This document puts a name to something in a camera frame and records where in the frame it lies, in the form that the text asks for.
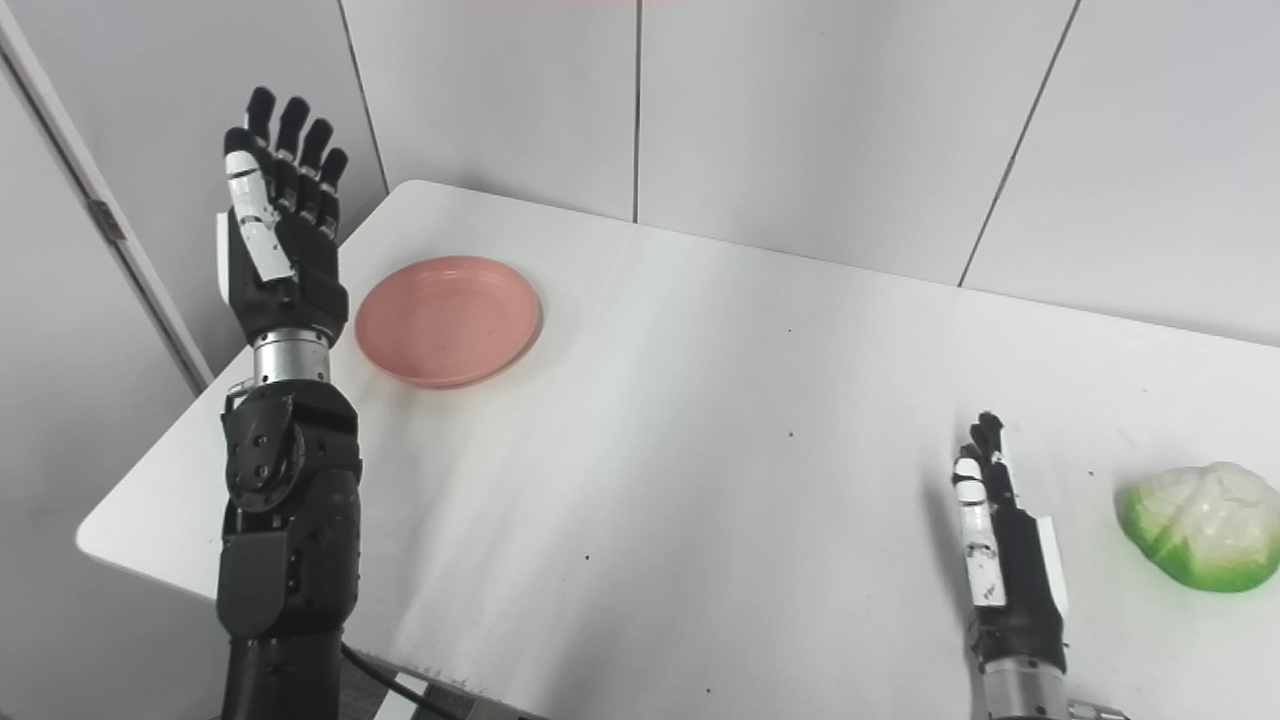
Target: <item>cabbage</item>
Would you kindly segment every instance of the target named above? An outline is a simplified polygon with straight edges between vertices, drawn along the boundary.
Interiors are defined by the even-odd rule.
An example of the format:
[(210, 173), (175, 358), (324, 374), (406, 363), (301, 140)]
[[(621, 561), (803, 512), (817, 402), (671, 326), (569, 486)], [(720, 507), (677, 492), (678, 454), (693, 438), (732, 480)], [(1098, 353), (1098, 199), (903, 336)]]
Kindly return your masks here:
[(1280, 565), (1280, 493), (1234, 462), (1152, 475), (1117, 510), (1129, 539), (1185, 585), (1242, 592)]

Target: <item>panel seam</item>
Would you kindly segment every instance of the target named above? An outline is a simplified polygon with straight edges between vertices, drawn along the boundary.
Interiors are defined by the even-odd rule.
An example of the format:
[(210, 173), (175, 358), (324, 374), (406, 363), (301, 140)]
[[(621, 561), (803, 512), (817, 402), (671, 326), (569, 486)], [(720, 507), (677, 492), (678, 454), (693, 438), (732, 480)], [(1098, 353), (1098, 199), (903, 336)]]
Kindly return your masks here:
[(974, 258), (978, 256), (978, 246), (982, 245), (982, 238), (987, 234), (987, 225), (991, 224), (992, 215), (996, 214), (996, 205), (1000, 202), (1000, 197), (1005, 193), (1005, 186), (1009, 183), (1009, 177), (1014, 172), (1014, 163), (1018, 161), (1018, 154), (1023, 149), (1023, 141), (1027, 140), (1027, 131), (1032, 127), (1032, 120), (1036, 119), (1036, 110), (1039, 109), (1041, 99), (1044, 96), (1044, 88), (1048, 87), (1048, 78), (1053, 74), (1053, 67), (1057, 65), (1057, 56), (1062, 53), (1062, 46), (1066, 44), (1066, 36), (1071, 32), (1071, 24), (1075, 23), (1075, 14), (1080, 9), (1080, 3), (1083, 0), (1075, 0), (1071, 5), (1071, 13), (1066, 17), (1066, 24), (1062, 26), (1062, 35), (1057, 38), (1057, 45), (1053, 47), (1053, 54), (1048, 59), (1048, 67), (1044, 68), (1044, 77), (1041, 78), (1039, 87), (1036, 90), (1036, 99), (1032, 100), (1030, 110), (1027, 113), (1027, 119), (1023, 120), (1023, 128), (1018, 133), (1018, 142), (1014, 143), (1014, 151), (1009, 155), (1009, 161), (1005, 163), (1005, 172), (1000, 176), (1000, 183), (996, 184), (996, 193), (991, 199), (991, 205), (987, 206), (987, 214), (982, 219), (982, 227), (978, 228), (978, 237), (973, 241), (973, 247), (969, 249), (969, 259), (965, 260), (964, 270), (960, 273), (960, 282), (956, 287), (964, 287), (965, 279), (969, 278), (969, 269), (973, 266)]

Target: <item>black fingertip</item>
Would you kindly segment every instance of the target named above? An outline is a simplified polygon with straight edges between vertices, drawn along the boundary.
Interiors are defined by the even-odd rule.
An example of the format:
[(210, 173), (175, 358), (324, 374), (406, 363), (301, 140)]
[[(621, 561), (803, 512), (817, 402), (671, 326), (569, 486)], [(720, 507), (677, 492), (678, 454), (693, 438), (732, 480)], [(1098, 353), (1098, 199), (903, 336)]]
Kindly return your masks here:
[(237, 150), (252, 152), (256, 146), (257, 140), (253, 138), (253, 133), (248, 128), (230, 128), (223, 137), (223, 155), (230, 155)]
[(302, 142), (302, 155), (298, 158), (298, 164), (312, 170), (319, 170), (320, 158), (324, 155), (324, 149), (329, 145), (329, 138), (332, 137), (333, 126), (329, 124), (329, 120), (317, 118), (316, 122), (311, 123), (311, 129), (307, 131), (307, 137)]
[(320, 168), (320, 182), (328, 184), (329, 187), (338, 190), (338, 181), (342, 178), (342, 173), (347, 170), (347, 152), (342, 147), (334, 147), (329, 151), (329, 155), (324, 159), (324, 167)]
[(978, 446), (969, 443), (960, 448), (960, 457), (968, 457), (969, 460), (977, 460), (979, 465), (986, 464), (986, 459), (982, 456), (982, 451)]
[(1005, 424), (1001, 423), (1000, 418), (991, 410), (984, 410), (980, 415), (978, 415), (978, 423), (983, 428), (987, 428), (988, 430), (995, 430), (997, 433), (1005, 429)]
[(310, 113), (311, 106), (307, 105), (306, 100), (297, 96), (289, 99), (288, 104), (284, 105), (284, 111), (280, 113), (280, 133), (275, 143), (276, 150), (297, 155), (298, 137), (302, 135), (302, 126), (306, 124)]
[(262, 86), (255, 87), (253, 95), (248, 99), (248, 109), (244, 113), (244, 126), (264, 142), (271, 135), (273, 111), (275, 111), (275, 95)]

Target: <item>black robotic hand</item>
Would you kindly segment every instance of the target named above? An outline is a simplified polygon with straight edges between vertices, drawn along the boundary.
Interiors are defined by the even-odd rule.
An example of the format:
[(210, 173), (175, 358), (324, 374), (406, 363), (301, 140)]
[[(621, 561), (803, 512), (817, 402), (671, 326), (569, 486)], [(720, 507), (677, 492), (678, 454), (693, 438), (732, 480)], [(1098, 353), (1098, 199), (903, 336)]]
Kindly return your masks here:
[(270, 120), (275, 96), (259, 87), (244, 127), (227, 131), (227, 182), (232, 208), (219, 220), (223, 299), (246, 341), (278, 328), (310, 328), (332, 346), (348, 316), (338, 281), (338, 179), (347, 154), (325, 154), (333, 127), (316, 119), (302, 140), (310, 108), (293, 97), (280, 114), (275, 150)]
[(347, 322), (334, 242), (347, 155), (325, 156), (333, 128), (323, 119), (298, 154), (300, 97), (270, 151), (274, 105), (255, 90), (246, 127), (225, 137), (232, 209), (219, 223), (219, 274), (253, 347), (253, 377), (232, 388), (223, 413), (223, 720), (337, 720), (342, 632), (360, 579), (362, 470), (356, 409), (329, 373)]
[(991, 720), (1126, 720), (1066, 696), (1066, 580), (1048, 518), (1018, 505), (1004, 424), (983, 413), (969, 427), (951, 477), (960, 501), (973, 598), (973, 652)]
[[(974, 653), (989, 660), (1025, 655), (1048, 662), (1066, 673), (1062, 646), (1062, 611), (1065, 588), (1053, 592), (1060, 578), (1056, 541), (1042, 523), (1018, 506), (1012, 478), (1005, 464), (1001, 430), (1004, 424), (991, 413), (983, 413), (970, 425), (972, 443), (960, 451), (963, 457), (978, 462), (982, 483), (991, 503), (991, 524), (1000, 552), (1006, 601), (1004, 606), (979, 606)], [(1044, 542), (1052, 547), (1044, 547)]]

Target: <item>white table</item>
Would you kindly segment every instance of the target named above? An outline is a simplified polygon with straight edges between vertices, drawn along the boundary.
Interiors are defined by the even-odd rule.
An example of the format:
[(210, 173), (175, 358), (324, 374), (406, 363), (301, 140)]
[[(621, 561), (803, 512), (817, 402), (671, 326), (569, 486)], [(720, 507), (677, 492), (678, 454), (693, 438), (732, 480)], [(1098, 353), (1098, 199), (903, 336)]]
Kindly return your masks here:
[[(545, 325), (453, 391), (335, 348), (366, 459), (357, 648), (550, 720), (969, 717), (948, 468), (989, 407), (1059, 525), (1073, 693), (1139, 720), (1280, 705), (1280, 582), (1183, 588), (1112, 511), (1176, 465), (1280, 479), (1280, 350), (426, 182), (343, 279), (358, 302), (445, 254), (524, 272)], [(86, 552), (214, 596), (218, 416), (248, 368), (90, 515)]]

